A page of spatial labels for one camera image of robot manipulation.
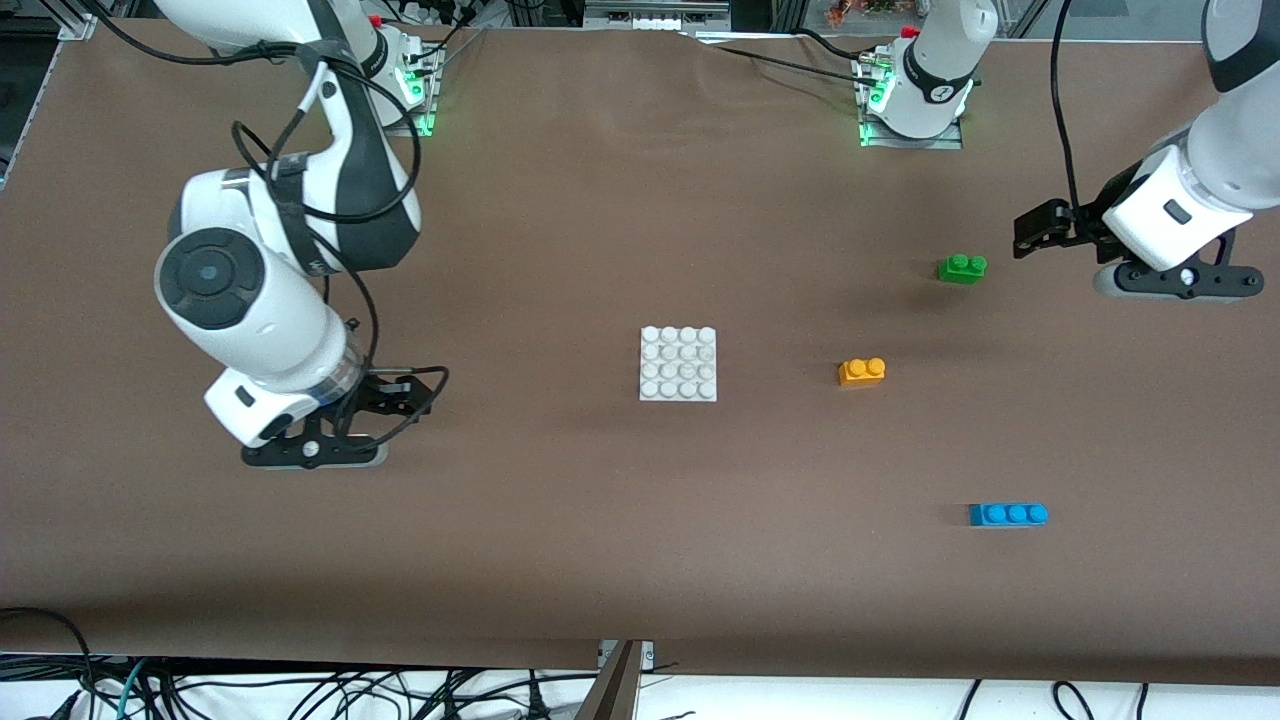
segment orange lego brick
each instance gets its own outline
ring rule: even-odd
[[[840,364],[836,379],[838,379],[840,384],[844,387],[867,387],[877,384],[884,379],[884,361],[879,357],[872,357],[870,360],[854,357],[847,363]]]

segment white lego baseplate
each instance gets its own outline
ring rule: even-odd
[[[716,402],[716,328],[640,328],[640,400]]]

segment green lego brick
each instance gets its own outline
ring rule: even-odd
[[[987,259],[982,255],[969,258],[963,252],[938,263],[938,279],[945,283],[974,284],[987,275]]]

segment brown table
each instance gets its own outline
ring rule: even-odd
[[[1047,53],[992,46],[965,150],[913,152],[859,147],[847,86],[677,35],[488,33],[424,145],[426,229],[369,277],[379,361],[448,392],[378,469],[270,474],[151,273],[186,178],[238,164],[230,120],[274,135],[305,78],[68,45],[0,195],[0,601],[134,655],[567,666],[644,637],[682,671],[1280,680],[1280,290],[1123,302],[1088,250],[1010,259],[1065,191]],[[1193,45],[1062,55],[1089,197],[1213,97]],[[1280,277],[1277,231],[1238,261]],[[932,279],[956,251],[989,277]],[[718,402],[636,400],[645,324],[719,331]],[[870,355],[882,386],[836,387]],[[1052,519],[965,527],[1000,501]]]

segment lego brick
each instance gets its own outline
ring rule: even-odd
[[[974,284],[987,277],[987,259],[982,255],[969,258],[963,252],[938,261],[938,279],[945,283]]]
[[[640,400],[716,402],[716,329],[640,329]]]
[[[847,363],[841,363],[836,370],[836,379],[844,387],[867,387],[878,384],[884,379],[884,361],[879,357],[863,360],[854,357]]]
[[[1038,502],[983,502],[969,506],[974,528],[1033,528],[1048,523],[1048,507]]]

